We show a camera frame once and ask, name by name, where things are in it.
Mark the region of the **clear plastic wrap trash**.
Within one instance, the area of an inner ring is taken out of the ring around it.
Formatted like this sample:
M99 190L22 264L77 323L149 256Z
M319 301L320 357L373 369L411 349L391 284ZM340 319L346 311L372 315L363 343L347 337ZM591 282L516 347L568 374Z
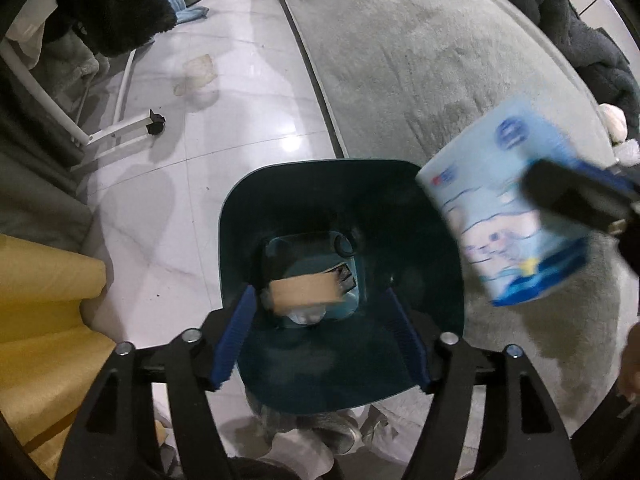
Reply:
M630 139L613 146L616 162L625 167L640 164L640 145L637 140Z

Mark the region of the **white tissue wad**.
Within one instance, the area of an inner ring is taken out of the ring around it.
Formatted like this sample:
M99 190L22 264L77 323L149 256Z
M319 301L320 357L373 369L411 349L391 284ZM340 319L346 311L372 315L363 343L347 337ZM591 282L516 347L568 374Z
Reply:
M625 113L612 104L600 104L599 114L608 136L613 144L622 144L627 140L628 127Z

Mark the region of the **blue tissue packet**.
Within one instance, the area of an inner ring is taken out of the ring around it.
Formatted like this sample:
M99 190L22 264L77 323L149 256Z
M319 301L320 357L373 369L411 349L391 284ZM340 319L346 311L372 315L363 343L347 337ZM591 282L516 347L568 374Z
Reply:
M506 101L473 122L416 175L496 307L548 294L588 260L588 232L523 192L541 159L570 165L574 148L529 102Z

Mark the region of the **white tissue ball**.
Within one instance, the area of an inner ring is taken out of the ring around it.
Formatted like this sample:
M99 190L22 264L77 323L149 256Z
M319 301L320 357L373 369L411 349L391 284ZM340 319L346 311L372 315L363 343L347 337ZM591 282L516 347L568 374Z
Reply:
M325 306L299 308L288 312L286 317L298 326L309 326L320 323L326 317Z

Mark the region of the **brown cardboard tape roll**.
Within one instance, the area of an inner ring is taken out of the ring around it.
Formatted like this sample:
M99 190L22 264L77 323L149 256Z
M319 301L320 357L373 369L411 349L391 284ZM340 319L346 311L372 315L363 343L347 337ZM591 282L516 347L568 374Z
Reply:
M346 263L318 273L279 278L262 292L262 304L276 315L299 308L337 307L356 287L356 278Z

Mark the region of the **dark teal trash bin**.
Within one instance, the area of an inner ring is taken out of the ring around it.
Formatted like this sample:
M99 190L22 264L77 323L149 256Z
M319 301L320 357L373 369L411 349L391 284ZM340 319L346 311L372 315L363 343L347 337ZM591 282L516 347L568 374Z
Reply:
M232 188L220 292L232 307L254 290L238 367L259 403L311 415L431 387L435 339L463 330L463 281L418 171L387 159L290 162Z

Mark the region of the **yellow curtain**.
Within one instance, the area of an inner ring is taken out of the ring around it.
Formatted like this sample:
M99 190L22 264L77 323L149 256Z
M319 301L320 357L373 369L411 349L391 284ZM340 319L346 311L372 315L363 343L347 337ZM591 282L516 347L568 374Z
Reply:
M98 259L2 236L1 414L48 478L115 347L80 314L81 303L99 297L105 284Z

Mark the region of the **dark grey fluffy blanket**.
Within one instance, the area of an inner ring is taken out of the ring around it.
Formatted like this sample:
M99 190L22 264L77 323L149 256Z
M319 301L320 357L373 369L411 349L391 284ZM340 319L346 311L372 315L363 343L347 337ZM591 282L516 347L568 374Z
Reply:
M628 136L639 137L639 85L628 60L602 28L579 17L570 0L509 0L565 56L599 104L620 108Z

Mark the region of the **grey bed sheet mattress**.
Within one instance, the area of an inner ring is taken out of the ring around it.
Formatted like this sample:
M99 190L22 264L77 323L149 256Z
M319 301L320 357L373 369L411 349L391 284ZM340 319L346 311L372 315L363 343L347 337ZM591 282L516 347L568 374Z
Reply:
M462 263L464 336L520 346L568 431L610 391L638 280L608 234L534 205L550 158L615 160L597 102L508 0L285 0L346 153L414 162Z

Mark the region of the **light blue hanging robe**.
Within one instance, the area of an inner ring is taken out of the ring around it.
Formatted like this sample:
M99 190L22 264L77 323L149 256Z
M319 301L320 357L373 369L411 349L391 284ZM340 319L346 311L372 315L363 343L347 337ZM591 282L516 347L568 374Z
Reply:
M178 24L184 24L206 18L209 8L206 6L187 6L186 0L168 0L174 10Z

